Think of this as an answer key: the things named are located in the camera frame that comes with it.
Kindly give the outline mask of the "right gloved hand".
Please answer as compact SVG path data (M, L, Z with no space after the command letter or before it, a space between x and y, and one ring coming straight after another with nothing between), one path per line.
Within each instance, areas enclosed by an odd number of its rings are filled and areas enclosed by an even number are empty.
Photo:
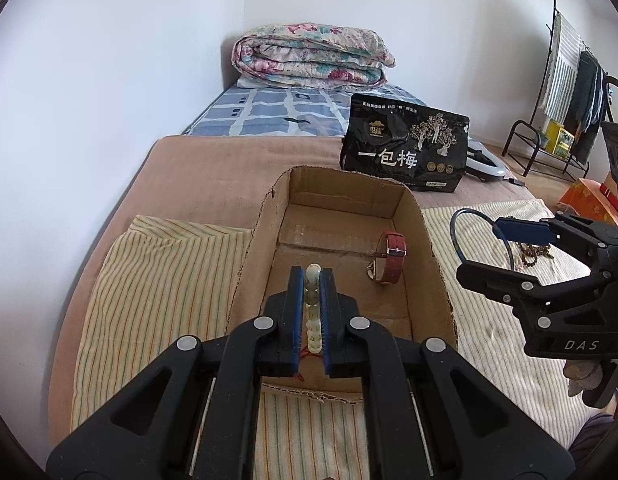
M601 363L590 360L567 360L563 375L569 380L568 396L594 390L601 385L603 370Z

